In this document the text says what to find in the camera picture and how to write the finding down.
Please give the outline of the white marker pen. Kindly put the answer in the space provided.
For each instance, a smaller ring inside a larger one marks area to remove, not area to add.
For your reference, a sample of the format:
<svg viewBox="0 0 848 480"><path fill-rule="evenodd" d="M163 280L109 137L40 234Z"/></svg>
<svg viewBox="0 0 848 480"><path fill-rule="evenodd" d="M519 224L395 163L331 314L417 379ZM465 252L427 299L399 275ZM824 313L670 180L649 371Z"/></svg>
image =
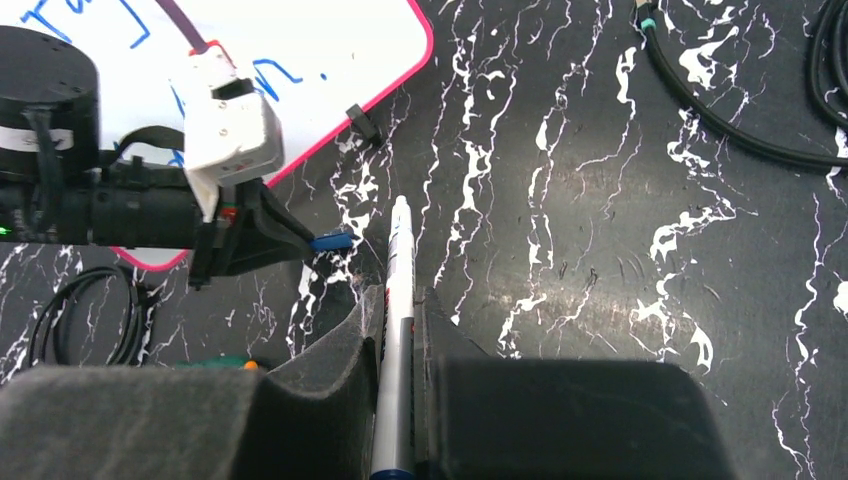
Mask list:
<svg viewBox="0 0 848 480"><path fill-rule="evenodd" d="M411 209L399 196L391 210L385 332L378 383L371 479L413 479L413 345L415 238Z"/></svg>

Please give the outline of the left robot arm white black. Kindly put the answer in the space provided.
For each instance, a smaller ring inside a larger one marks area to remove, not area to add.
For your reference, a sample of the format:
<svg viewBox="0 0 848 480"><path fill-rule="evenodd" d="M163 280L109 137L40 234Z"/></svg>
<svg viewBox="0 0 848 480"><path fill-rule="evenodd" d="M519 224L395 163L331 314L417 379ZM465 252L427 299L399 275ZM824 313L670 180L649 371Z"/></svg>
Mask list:
<svg viewBox="0 0 848 480"><path fill-rule="evenodd" d="M1 29L1 238L188 250L199 288L313 256L314 234L264 178L280 123L241 77L214 81L184 130L150 125L100 143L100 77L81 50Z"/></svg>

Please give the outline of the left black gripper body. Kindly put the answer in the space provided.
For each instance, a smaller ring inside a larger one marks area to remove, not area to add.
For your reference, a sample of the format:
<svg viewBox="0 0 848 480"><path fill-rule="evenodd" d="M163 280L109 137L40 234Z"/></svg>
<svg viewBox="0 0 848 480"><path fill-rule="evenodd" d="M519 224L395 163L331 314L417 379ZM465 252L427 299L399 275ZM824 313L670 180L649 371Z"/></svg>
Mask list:
<svg viewBox="0 0 848 480"><path fill-rule="evenodd" d="M136 144L181 151L184 134L164 126L143 127L100 152L101 174L92 194L92 243L124 249L191 249L189 284L199 289L210 283L216 227L203 221L182 169L147 164L137 155L121 159Z"/></svg>

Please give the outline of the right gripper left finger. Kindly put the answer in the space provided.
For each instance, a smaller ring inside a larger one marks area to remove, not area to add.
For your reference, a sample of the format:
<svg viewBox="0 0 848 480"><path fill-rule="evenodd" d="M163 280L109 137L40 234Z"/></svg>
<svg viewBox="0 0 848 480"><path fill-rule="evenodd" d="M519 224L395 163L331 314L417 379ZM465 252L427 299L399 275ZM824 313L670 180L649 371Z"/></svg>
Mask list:
<svg viewBox="0 0 848 480"><path fill-rule="evenodd" d="M261 372L40 367L1 390L5 479L364 479L384 294Z"/></svg>

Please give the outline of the blue marker cap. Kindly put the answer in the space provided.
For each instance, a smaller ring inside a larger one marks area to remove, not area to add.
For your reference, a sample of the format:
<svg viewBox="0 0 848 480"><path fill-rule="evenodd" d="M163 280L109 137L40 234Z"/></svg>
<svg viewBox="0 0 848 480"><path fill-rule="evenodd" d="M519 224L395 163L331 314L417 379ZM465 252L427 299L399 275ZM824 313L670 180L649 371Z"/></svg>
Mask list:
<svg viewBox="0 0 848 480"><path fill-rule="evenodd" d="M310 242L310 248L316 253L344 250L351 248L356 239L348 232L337 232L316 237Z"/></svg>

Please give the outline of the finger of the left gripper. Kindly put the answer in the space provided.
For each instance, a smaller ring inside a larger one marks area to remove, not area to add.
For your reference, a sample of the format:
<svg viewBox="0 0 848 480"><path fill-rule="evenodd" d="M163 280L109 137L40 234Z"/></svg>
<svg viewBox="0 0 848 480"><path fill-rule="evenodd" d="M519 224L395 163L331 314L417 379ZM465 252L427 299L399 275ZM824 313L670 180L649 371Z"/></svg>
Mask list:
<svg viewBox="0 0 848 480"><path fill-rule="evenodd" d="M228 275L314 256L314 234L294 218L262 180L236 187L237 215L228 234Z"/></svg>

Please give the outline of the pink framed whiteboard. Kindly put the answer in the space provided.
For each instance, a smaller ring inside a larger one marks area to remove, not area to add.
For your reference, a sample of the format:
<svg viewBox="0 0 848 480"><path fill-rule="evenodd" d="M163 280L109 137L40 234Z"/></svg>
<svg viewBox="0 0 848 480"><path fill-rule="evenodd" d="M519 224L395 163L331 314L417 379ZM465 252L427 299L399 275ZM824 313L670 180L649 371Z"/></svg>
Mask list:
<svg viewBox="0 0 848 480"><path fill-rule="evenodd" d="M100 143L160 125L183 130L172 78L216 40L282 125L296 168L430 57L433 34L413 1L5 1L16 26L78 48L100 77Z"/></svg>

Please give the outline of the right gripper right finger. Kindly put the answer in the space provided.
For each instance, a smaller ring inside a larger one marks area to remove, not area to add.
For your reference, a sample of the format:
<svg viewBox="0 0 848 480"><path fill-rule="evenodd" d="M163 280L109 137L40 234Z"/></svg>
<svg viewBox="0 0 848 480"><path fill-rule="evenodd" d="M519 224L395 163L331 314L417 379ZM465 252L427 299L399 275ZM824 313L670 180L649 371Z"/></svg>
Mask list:
<svg viewBox="0 0 848 480"><path fill-rule="evenodd" d="M673 364L486 353L414 296L422 479L732 479L700 387Z"/></svg>

